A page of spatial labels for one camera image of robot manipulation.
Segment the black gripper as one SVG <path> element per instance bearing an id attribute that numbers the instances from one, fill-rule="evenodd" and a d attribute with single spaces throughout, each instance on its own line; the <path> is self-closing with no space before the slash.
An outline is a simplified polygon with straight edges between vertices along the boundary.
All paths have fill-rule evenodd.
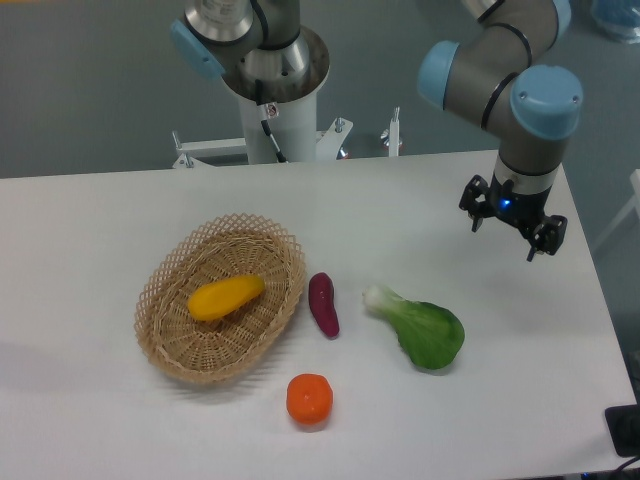
<path id="1" fill-rule="evenodd" d="M 517 229 L 530 245 L 526 260 L 532 262 L 538 254 L 554 256 L 564 242 L 567 218 L 546 216 L 544 211 L 550 191 L 548 187 L 536 193 L 521 193 L 513 180 L 496 173 L 490 186 L 475 175 L 463 190 L 459 208 L 471 219 L 472 232 L 477 232 L 486 218 L 494 216 Z"/>

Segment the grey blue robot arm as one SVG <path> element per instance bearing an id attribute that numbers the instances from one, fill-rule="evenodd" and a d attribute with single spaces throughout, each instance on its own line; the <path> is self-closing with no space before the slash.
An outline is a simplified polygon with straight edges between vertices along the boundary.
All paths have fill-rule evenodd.
<path id="1" fill-rule="evenodd" d="M 539 63 L 571 20 L 565 1 L 470 1 L 482 27 L 471 43 L 441 41 L 422 61 L 419 94 L 498 138 L 490 179 L 472 178 L 460 207 L 474 227 L 497 218 L 530 254 L 555 254 L 567 221 L 547 198 L 574 133 L 583 90 L 570 71 Z M 253 164 L 331 161 L 346 127 L 316 129 L 316 96 L 329 72 L 321 38 L 296 1 L 190 1 L 170 28 L 182 58 L 236 97 Z"/>

